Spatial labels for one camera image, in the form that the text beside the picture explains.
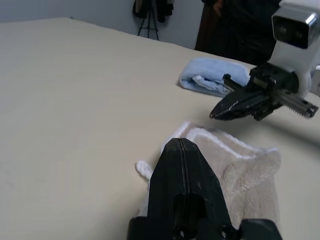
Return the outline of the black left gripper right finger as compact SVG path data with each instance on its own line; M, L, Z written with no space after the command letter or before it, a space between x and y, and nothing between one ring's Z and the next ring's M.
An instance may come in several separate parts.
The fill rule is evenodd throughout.
M231 219L216 174L194 142L182 138L181 147L189 222L198 224L201 219L207 219L213 225L230 225Z

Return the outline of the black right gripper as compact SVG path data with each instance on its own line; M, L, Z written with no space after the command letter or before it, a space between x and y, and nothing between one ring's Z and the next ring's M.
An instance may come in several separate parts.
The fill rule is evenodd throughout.
M270 63L252 68L245 86L235 82L230 74L225 74L223 80L232 92L216 104L210 112L211 119L232 121L252 116L260 121L282 106L310 119L319 109L298 96L299 80L295 72Z

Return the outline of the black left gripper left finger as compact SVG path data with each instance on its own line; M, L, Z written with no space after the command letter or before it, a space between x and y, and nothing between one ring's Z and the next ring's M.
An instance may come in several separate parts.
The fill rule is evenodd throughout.
M173 138L163 148L150 180L149 218L187 219L185 141L185 138Z

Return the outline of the bystander bare hand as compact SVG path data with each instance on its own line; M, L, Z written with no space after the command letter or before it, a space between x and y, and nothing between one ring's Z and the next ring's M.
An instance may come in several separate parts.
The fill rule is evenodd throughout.
M221 17L222 15L222 9L223 9L224 1L223 0L216 0L213 4L213 10L216 12L216 14Z

